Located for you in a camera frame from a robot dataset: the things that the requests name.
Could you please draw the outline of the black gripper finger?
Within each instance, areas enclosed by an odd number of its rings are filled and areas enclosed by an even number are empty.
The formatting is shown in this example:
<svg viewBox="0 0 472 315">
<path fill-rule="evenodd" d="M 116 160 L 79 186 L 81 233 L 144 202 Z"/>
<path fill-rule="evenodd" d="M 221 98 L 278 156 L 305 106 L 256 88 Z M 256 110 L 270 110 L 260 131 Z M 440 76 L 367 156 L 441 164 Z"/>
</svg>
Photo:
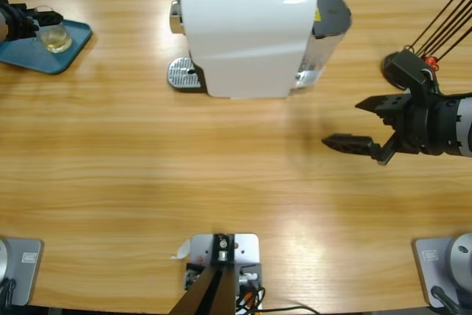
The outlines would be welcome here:
<svg viewBox="0 0 472 315">
<path fill-rule="evenodd" d="M 63 21 L 63 16 L 56 12 L 38 12 L 35 14 L 35 20 L 39 27 L 50 27 L 59 25 Z"/>
<path fill-rule="evenodd" d="M 410 99 L 410 94 L 378 95 L 362 100 L 355 107 L 372 113 L 389 113 L 402 109 Z"/>
<path fill-rule="evenodd" d="M 369 136 L 354 136 L 352 134 L 332 134 L 322 139 L 327 147 L 341 153 L 369 156 L 379 160 L 381 146 Z"/>
</svg>

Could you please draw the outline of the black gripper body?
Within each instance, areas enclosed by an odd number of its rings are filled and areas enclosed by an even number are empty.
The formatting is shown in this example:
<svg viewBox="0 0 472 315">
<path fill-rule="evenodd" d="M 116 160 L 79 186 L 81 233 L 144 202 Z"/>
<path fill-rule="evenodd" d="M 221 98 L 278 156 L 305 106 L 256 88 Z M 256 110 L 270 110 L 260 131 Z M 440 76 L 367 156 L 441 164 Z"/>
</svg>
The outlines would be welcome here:
<svg viewBox="0 0 472 315">
<path fill-rule="evenodd" d="M 38 26 L 27 16 L 25 4 L 1 3 L 1 41 L 34 38 Z"/>
<path fill-rule="evenodd" d="M 411 96 L 400 110 L 376 113 L 384 125 L 394 130 L 387 143 L 381 146 L 378 162 L 388 163 L 395 153 L 458 156 L 458 109 L 458 94 L 433 94 L 424 105 L 416 103 Z"/>
</svg>

